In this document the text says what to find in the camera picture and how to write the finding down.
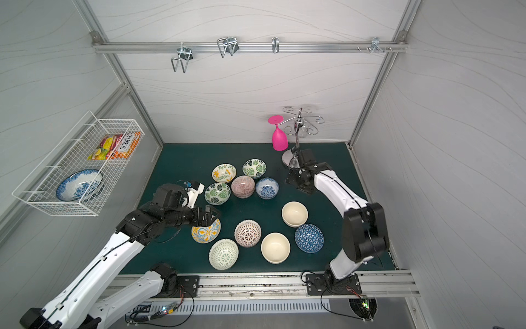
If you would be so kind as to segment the cream plain bowl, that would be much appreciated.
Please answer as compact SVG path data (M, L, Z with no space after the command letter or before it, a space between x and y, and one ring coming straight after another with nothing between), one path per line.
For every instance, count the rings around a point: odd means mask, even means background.
M278 232L267 234L261 242L264 259L274 265L283 263L289 257L290 250L289 240Z
M282 219L287 226L298 228L307 222L308 209L300 202L288 202L282 208Z

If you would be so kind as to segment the blue floral small bowl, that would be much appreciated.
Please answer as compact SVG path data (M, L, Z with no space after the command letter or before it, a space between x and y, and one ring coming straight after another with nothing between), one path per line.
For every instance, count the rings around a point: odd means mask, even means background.
M256 193L263 200L271 200L279 193L279 184L273 178L261 178L256 183Z

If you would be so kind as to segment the green lattice pattern bowl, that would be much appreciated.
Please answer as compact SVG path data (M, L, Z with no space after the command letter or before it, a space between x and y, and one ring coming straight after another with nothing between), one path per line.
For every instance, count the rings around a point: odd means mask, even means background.
M222 239L211 247L209 262L214 269L224 271L234 266L238 255L237 243L231 239Z

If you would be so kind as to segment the maroon lattice pattern bowl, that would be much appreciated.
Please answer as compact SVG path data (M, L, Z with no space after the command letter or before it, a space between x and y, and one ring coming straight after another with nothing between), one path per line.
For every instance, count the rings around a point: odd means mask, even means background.
M252 248L260 241L262 229L260 225L251 219L242 221L234 230L234 238L238 245L244 248Z

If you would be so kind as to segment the blue triangle pattern bowl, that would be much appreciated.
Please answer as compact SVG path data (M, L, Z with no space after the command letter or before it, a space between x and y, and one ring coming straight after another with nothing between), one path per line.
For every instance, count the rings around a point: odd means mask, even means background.
M321 251L325 239L322 231L317 226L305 223L296 229L295 242L302 252L315 254Z

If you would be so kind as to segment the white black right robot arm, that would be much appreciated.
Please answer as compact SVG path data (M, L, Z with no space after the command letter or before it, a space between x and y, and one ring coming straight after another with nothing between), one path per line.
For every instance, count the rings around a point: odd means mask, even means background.
M342 249L325 271L327 283L342 283L390 249L384 208L353 192L330 165L316 160L312 150L295 149L291 154L286 182L309 195L320 191L342 216Z

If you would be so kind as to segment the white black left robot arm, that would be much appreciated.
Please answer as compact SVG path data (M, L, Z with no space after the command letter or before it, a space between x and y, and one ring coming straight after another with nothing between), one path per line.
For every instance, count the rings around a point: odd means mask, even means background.
M220 219L213 206L196 206L204 185L159 186L153 200L130 212L86 268L42 308L30 308L20 319L23 328L107 328L151 297L185 297L177 271L158 263L137 281L106 299L101 294L121 270L167 228L211 226Z

